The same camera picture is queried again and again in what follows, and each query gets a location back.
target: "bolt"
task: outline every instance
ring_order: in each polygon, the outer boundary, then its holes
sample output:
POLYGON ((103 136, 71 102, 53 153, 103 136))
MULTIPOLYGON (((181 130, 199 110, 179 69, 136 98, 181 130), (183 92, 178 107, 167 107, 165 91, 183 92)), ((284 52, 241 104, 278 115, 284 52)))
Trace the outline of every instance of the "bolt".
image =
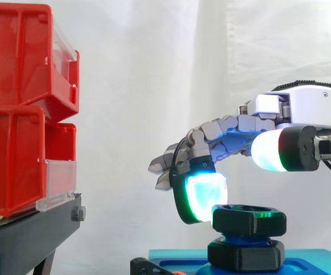
POLYGON ((147 275, 147 270, 145 268, 141 269, 138 275, 147 275))
POLYGON ((85 206, 75 206, 71 211, 71 220, 74 222, 83 222, 86 217, 85 206))

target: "white curtain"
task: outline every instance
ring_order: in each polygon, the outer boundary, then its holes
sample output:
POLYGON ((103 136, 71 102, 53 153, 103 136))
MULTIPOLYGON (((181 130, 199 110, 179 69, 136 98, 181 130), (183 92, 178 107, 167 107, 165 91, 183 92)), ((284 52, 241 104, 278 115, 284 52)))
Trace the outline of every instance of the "white curtain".
MULTIPOLYGON (((172 192, 155 191, 150 161, 258 93, 297 79, 331 83, 331 0, 44 2, 81 54, 80 113, 69 121, 87 207, 57 249, 54 275, 129 274, 149 249, 206 248, 218 234, 181 222, 172 192)), ((287 214, 287 248, 331 250, 328 169, 267 172, 242 156, 217 168, 230 203, 287 214)))

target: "red plastic drawer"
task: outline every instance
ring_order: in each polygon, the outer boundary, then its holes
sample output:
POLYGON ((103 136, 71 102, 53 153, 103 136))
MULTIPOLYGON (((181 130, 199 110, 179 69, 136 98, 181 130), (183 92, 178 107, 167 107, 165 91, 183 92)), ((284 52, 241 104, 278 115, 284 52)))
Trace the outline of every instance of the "red plastic drawer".
POLYGON ((79 111, 79 54, 47 5, 0 3, 0 105, 38 105, 53 123, 79 111))
POLYGON ((46 203, 54 196, 72 199, 65 193, 76 188, 75 140, 74 125, 46 125, 40 107, 0 106, 1 216, 34 207, 41 199, 47 208, 62 203, 46 203))

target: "blue tray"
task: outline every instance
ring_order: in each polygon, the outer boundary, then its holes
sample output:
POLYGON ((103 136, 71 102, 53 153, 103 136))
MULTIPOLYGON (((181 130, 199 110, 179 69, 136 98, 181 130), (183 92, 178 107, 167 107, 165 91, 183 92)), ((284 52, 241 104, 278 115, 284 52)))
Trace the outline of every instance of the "blue tray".
MULTIPOLYGON (((277 273, 255 275, 331 275, 331 252, 324 249, 286 249, 283 268, 277 273)), ((187 275, 233 275, 210 266, 205 249, 151 250, 149 260, 187 275)))

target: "glowing light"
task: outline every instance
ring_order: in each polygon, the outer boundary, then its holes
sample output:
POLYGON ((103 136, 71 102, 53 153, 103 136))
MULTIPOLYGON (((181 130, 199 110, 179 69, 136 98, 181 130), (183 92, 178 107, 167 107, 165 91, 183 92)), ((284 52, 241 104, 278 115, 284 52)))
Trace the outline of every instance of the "glowing light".
POLYGON ((189 176, 186 192, 191 211, 201 222, 211 221, 214 205, 228 203, 227 179, 219 173, 189 176))
POLYGON ((252 143, 253 161, 262 169, 285 172, 279 156, 279 137, 283 129, 259 134, 252 143))

